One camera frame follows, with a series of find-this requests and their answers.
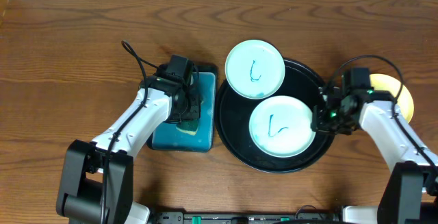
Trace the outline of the green yellow sponge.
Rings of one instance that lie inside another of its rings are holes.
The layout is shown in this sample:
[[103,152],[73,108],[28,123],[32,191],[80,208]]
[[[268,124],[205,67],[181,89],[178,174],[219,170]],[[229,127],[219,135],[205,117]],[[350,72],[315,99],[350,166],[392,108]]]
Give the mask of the green yellow sponge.
[[195,136],[198,131],[198,119],[194,119],[191,121],[181,121],[176,125],[176,129],[183,133],[191,136]]

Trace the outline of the yellow plate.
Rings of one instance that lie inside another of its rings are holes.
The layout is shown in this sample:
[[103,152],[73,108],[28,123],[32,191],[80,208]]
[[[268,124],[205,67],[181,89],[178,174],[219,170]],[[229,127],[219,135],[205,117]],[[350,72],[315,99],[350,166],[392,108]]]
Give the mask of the yellow plate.
[[[375,73],[370,75],[371,86],[375,90],[389,91],[394,97],[398,94],[400,81],[389,75]],[[414,102],[411,93],[406,86],[403,86],[397,104],[400,106],[404,119],[409,123],[413,118]]]

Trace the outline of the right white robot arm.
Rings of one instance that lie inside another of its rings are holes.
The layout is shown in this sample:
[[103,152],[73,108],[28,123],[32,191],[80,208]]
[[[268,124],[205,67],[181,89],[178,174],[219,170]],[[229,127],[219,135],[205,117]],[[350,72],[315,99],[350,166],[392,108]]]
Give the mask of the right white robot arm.
[[436,223],[437,203],[422,202],[422,195],[437,196],[437,155],[403,118],[392,94],[373,88],[335,88],[323,101],[312,110],[312,130],[333,135],[365,131],[391,172],[379,205],[346,207],[344,220]]

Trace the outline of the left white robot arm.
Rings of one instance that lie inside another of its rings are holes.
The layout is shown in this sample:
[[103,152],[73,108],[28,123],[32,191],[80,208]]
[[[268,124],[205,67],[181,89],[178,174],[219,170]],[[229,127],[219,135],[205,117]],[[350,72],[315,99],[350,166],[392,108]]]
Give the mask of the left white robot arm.
[[133,200],[133,163],[162,123],[185,120],[199,107],[197,73],[145,79],[132,104],[90,142],[74,140],[66,150],[56,201],[70,223],[147,223],[148,207]]

